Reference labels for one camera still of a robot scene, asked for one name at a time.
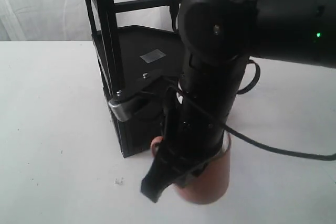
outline black metal frame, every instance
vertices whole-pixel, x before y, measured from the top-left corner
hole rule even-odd
[[[114,0],[85,0],[92,31],[92,40],[97,51],[104,94],[108,101],[117,95],[117,91],[125,88],[125,76],[116,13],[161,6],[170,6],[172,8],[174,5],[176,8],[176,3],[179,4],[181,1],[182,0],[138,0],[115,3]],[[97,31],[92,6],[94,6],[98,12],[101,27],[100,31]],[[122,140],[127,138],[127,127],[119,123],[113,113],[111,113],[111,116],[124,157],[133,155],[134,151],[127,154],[121,146]]]

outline screw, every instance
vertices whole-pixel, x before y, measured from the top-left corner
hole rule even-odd
[[[219,34],[221,33],[220,30],[221,30],[221,29],[220,29],[220,26],[219,26],[219,25],[215,25],[215,26],[214,26],[214,34],[215,34],[215,35],[219,35]]]

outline white table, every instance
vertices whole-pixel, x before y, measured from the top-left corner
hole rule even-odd
[[[260,83],[228,124],[273,146],[336,152],[336,70],[257,61]],[[156,205],[140,194],[151,161],[120,153],[92,42],[0,43],[0,223],[336,223],[336,162],[234,138],[226,196],[194,206],[172,188]]]

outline black tray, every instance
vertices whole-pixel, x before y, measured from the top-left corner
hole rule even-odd
[[[177,76],[182,71],[184,45],[178,34],[142,26],[128,26],[118,28],[124,77],[126,87],[133,84],[137,79],[142,78],[145,72],[155,69],[162,69],[166,74]],[[99,65],[102,70],[104,93],[107,100],[110,100],[109,92],[106,90],[107,72],[106,60],[100,59],[103,55],[103,44],[100,32],[93,36]],[[148,54],[154,50],[160,50],[166,56],[152,63],[146,63],[140,56]],[[150,103],[140,115],[150,118],[161,109],[158,104]],[[117,132],[120,150],[124,157],[147,150],[150,142],[161,134],[160,118],[153,122],[144,122],[137,118],[132,118],[127,122],[119,122],[114,117],[114,127]]]

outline terracotta cup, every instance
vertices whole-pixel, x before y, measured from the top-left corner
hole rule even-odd
[[[151,143],[153,156],[156,155],[157,148],[163,137],[156,137]],[[214,158],[205,170],[197,178],[192,180],[185,188],[175,185],[178,194],[185,200],[194,204],[211,204],[219,200],[225,193],[229,185],[230,175],[230,148],[231,136],[224,134],[223,151]]]

